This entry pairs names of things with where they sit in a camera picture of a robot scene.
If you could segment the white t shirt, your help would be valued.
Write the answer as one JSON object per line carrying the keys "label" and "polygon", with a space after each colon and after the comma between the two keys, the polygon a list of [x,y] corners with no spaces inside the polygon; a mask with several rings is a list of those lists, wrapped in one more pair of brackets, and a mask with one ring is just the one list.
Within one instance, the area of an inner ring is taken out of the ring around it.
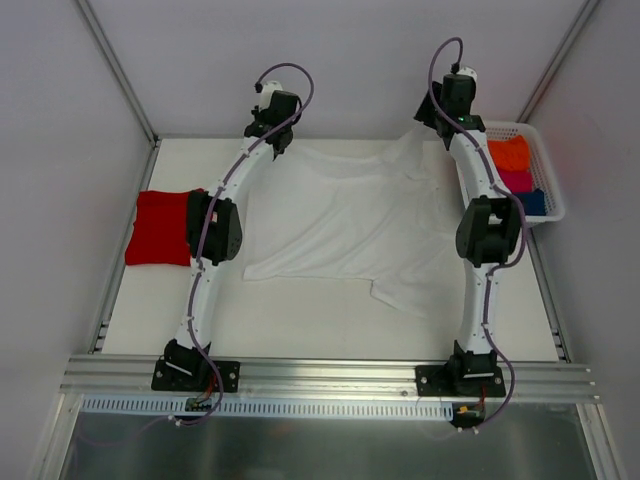
{"label": "white t shirt", "polygon": [[460,317],[457,191],[440,171],[417,129],[368,158],[291,147],[249,193],[244,280],[364,280],[397,310]]}

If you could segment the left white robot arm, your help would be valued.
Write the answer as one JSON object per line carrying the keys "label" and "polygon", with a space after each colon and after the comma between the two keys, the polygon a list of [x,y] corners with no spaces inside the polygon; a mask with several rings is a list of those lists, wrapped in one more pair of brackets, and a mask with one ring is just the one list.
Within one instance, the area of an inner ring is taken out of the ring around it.
{"label": "left white robot arm", "polygon": [[301,107],[300,97],[276,81],[260,87],[239,158],[209,189],[189,193],[186,240],[191,254],[191,287],[180,326],[156,363],[154,390],[189,391],[217,384],[205,355],[211,345],[220,287],[242,246],[238,204],[292,142],[292,125],[300,118]]}

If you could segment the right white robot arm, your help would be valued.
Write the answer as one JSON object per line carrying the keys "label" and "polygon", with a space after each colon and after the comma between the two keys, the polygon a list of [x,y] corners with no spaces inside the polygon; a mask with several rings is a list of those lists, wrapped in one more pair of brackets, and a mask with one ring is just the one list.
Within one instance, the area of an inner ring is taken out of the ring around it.
{"label": "right white robot arm", "polygon": [[523,221],[517,199],[500,180],[489,158],[485,126],[471,112],[476,81],[468,73],[449,73],[430,85],[416,121],[435,130],[462,175],[468,203],[455,233],[465,271],[460,332],[441,366],[415,369],[421,397],[502,398],[505,385],[493,339],[495,302],[502,270],[522,255]]}

